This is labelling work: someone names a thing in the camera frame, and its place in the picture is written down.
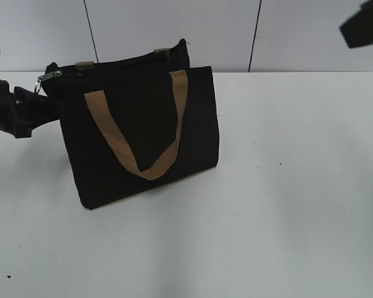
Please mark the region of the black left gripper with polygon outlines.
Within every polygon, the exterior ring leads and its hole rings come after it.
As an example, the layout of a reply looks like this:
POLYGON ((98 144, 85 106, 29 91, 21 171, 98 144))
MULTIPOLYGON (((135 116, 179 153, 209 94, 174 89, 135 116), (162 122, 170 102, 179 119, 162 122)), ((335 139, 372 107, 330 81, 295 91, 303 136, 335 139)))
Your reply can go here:
POLYGON ((10 93, 9 124, 6 132, 15 138, 30 138, 33 129, 50 122, 50 100, 16 86, 10 93))

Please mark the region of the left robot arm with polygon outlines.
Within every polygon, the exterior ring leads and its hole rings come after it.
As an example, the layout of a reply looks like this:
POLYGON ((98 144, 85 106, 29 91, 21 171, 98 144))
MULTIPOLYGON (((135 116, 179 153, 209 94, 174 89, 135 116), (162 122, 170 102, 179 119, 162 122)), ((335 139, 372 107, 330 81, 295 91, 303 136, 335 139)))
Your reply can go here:
POLYGON ((11 91, 9 83, 0 79, 0 132, 30 138, 33 129, 58 120, 55 102, 39 94, 41 81, 39 76, 34 91, 19 86, 11 91))

